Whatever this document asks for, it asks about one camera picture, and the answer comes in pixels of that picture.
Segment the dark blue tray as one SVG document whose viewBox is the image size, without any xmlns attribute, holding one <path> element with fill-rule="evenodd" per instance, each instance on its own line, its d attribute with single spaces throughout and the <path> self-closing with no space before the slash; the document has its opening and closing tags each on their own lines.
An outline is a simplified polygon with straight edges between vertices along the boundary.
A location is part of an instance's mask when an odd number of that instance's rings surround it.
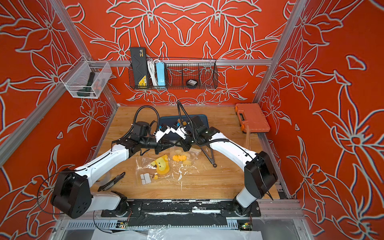
<svg viewBox="0 0 384 240">
<path fill-rule="evenodd" d="M 208 122 L 208 118 L 206 115 L 190 115 L 191 119 L 193 120 L 194 118 L 197 118 L 199 117 L 200 120 L 202 121 L 202 123 L 207 127 L 209 128 L 209 122 Z M 172 127 L 173 124 L 179 120 L 179 116 L 167 116 L 167 117 L 160 117 L 160 125 L 167 125 L 169 127 Z M 168 140 L 168 141 L 171 141 L 171 142 L 175 142 L 177 141 L 178 139 L 180 138 L 180 136 L 176 133 L 172 133 L 170 132 L 169 134 L 165 135 L 164 136 L 164 139 Z"/>
</svg>

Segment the bag with yellow duck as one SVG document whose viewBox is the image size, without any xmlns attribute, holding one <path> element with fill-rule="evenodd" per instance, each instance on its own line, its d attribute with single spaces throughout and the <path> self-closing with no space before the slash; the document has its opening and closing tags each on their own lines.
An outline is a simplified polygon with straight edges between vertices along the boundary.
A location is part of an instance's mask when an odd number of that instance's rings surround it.
<svg viewBox="0 0 384 240">
<path fill-rule="evenodd" d="M 149 185 L 171 177 L 168 155 L 156 158 L 139 156 L 136 158 L 136 180 L 138 186 Z"/>
</svg>

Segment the black metal tongs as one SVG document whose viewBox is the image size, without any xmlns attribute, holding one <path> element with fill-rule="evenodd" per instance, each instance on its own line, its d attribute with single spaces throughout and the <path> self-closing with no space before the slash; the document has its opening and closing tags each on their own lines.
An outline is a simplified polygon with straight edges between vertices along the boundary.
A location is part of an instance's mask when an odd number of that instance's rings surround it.
<svg viewBox="0 0 384 240">
<path fill-rule="evenodd" d="M 215 162 L 213 149 L 210 146 L 203 146 L 200 148 L 201 148 L 202 153 L 206 156 L 206 158 L 209 160 L 209 162 L 212 164 L 212 166 L 214 168 L 216 168 L 217 164 Z"/>
</svg>

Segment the bag with cream bear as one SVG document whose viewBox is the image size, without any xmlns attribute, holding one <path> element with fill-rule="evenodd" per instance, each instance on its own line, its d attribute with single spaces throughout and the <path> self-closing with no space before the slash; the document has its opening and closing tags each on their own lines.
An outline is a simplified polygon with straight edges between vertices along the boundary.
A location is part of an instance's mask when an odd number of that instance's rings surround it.
<svg viewBox="0 0 384 240">
<path fill-rule="evenodd" d="M 243 127 L 243 132 L 246 134 L 246 140 L 244 143 L 244 147 L 248 150 L 251 150 L 252 149 L 251 132 L 250 132 L 249 126 L 248 125 L 242 125 L 242 127 Z"/>
</svg>

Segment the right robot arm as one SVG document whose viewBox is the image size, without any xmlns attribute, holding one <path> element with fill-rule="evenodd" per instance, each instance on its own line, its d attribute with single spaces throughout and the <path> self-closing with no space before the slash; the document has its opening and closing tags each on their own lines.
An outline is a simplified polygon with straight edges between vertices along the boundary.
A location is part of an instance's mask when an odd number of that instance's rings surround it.
<svg viewBox="0 0 384 240">
<path fill-rule="evenodd" d="M 270 156 L 261 151 L 259 153 L 228 139 L 222 132 L 214 127 L 207 127 L 199 117 L 191 117 L 180 101 L 177 101 L 179 123 L 171 130 L 179 135 L 176 146 L 185 152 L 193 145 L 200 148 L 209 147 L 218 151 L 241 170 L 244 171 L 244 187 L 234 197 L 232 211 L 244 216 L 251 211 L 252 204 L 265 195 L 271 197 L 270 189 L 278 181 L 278 175 L 272 164 Z"/>
</svg>

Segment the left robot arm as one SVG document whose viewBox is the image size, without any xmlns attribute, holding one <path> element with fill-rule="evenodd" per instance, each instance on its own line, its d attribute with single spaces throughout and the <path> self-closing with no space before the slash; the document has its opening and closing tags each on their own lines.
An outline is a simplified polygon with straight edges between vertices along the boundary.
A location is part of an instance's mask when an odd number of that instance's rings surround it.
<svg viewBox="0 0 384 240">
<path fill-rule="evenodd" d="M 111 149 L 89 163 L 74 170 L 69 168 L 58 173 L 51 196 L 51 204 L 72 219 L 87 212 L 108 210 L 118 216 L 127 213 L 127 197 L 118 192 L 92 193 L 91 187 L 103 175 L 142 149 L 153 149 L 156 153 L 173 146 L 163 137 L 175 131 L 165 124 L 158 124 L 155 130 L 147 122 L 134 118 L 126 134 L 112 141 Z"/>
</svg>

